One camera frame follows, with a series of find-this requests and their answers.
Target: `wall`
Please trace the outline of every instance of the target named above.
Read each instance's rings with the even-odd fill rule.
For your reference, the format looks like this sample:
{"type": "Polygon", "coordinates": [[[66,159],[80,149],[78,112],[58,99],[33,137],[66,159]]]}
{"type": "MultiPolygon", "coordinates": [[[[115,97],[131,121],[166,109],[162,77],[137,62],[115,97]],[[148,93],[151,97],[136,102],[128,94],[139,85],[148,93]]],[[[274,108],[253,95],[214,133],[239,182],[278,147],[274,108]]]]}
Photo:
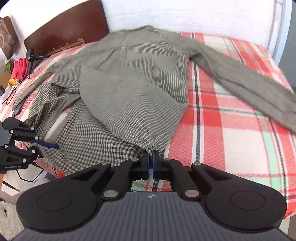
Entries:
{"type": "MultiPolygon", "coordinates": [[[[10,16],[21,48],[23,41],[63,11],[86,0],[10,0],[0,17],[10,16]]],[[[110,31],[146,24],[173,31],[190,31],[246,39],[272,54],[281,21],[283,0],[102,0],[110,31]]]]}
{"type": "Polygon", "coordinates": [[[296,3],[292,5],[291,23],[287,42],[279,67],[283,70],[287,80],[296,87],[296,3]]]}

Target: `red plaid bedspread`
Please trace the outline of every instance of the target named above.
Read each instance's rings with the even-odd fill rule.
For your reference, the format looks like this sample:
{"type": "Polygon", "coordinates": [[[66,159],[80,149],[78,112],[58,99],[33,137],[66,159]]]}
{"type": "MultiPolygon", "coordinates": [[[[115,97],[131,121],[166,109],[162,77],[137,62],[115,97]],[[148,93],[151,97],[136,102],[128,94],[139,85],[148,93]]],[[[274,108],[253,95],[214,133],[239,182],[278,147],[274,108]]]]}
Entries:
{"type": "MultiPolygon", "coordinates": [[[[262,46],[229,37],[181,33],[229,55],[255,71],[290,88],[282,71],[262,46]]],[[[52,63],[72,55],[83,46],[44,60],[17,90],[17,95],[52,63]]],[[[270,186],[286,198],[286,217],[296,212],[296,137],[217,84],[192,61],[188,64],[189,106],[165,149],[165,157],[184,165],[200,160],[209,166],[270,186]]],[[[28,117],[34,93],[26,101],[20,120],[28,117]]],[[[12,115],[12,102],[0,106],[0,121],[12,115]]],[[[37,164],[57,177],[64,174],[44,159],[37,164]]],[[[167,181],[136,181],[135,191],[169,191],[167,181]]]]}

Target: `metal screw head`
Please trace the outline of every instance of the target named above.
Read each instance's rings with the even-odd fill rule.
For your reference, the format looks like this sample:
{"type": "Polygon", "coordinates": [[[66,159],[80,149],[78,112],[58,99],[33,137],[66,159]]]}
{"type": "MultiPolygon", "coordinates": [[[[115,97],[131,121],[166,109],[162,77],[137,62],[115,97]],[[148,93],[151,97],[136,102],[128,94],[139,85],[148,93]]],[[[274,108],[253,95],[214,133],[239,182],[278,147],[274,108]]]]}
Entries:
{"type": "Polygon", "coordinates": [[[118,195],[118,192],[115,190],[107,190],[104,192],[105,197],[116,197],[118,195]]]}
{"type": "Polygon", "coordinates": [[[197,190],[187,190],[187,191],[185,191],[185,195],[187,197],[197,197],[199,194],[200,193],[197,190]]]}

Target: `gingham shirt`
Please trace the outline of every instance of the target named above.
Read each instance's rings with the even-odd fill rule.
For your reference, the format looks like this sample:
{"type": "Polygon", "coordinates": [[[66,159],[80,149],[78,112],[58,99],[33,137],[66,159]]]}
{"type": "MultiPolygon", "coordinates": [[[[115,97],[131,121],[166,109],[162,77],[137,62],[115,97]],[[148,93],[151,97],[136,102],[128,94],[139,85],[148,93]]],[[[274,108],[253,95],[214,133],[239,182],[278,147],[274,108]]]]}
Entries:
{"type": "Polygon", "coordinates": [[[140,157],[142,148],[164,149],[187,106],[190,57],[234,94],[281,123],[291,124],[278,114],[286,112],[285,103],[293,103],[291,92],[196,40],[152,26],[111,33],[55,63],[15,105],[56,72],[37,89],[30,109],[37,113],[27,122],[36,126],[42,138],[63,108],[74,101],[75,106],[52,139],[60,149],[40,146],[43,155],[66,173],[100,161],[116,165],[140,157]],[[283,97],[280,108],[278,100],[264,96],[266,90],[277,90],[283,97]]]}

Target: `robotic arm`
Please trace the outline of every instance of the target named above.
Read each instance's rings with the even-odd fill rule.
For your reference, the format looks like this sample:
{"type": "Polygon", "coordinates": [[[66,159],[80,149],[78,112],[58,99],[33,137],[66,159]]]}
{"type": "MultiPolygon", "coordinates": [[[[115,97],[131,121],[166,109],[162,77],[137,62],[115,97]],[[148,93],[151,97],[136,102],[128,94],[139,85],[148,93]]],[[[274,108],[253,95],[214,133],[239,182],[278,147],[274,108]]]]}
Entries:
{"type": "Polygon", "coordinates": [[[38,140],[34,128],[20,120],[9,117],[0,122],[0,172],[8,170],[28,168],[29,163],[34,161],[37,150],[30,148],[22,150],[15,147],[15,140],[32,141],[38,140]]]}
{"type": "MultiPolygon", "coordinates": [[[[23,167],[19,155],[13,149],[5,158],[23,167]]],[[[153,178],[170,181],[172,192],[130,191],[134,180],[149,179],[146,152],[116,167],[103,162],[24,192],[16,208],[25,230],[13,241],[291,240],[278,229],[287,205],[276,190],[200,162],[185,167],[158,151],[152,159],[153,178]]]]}

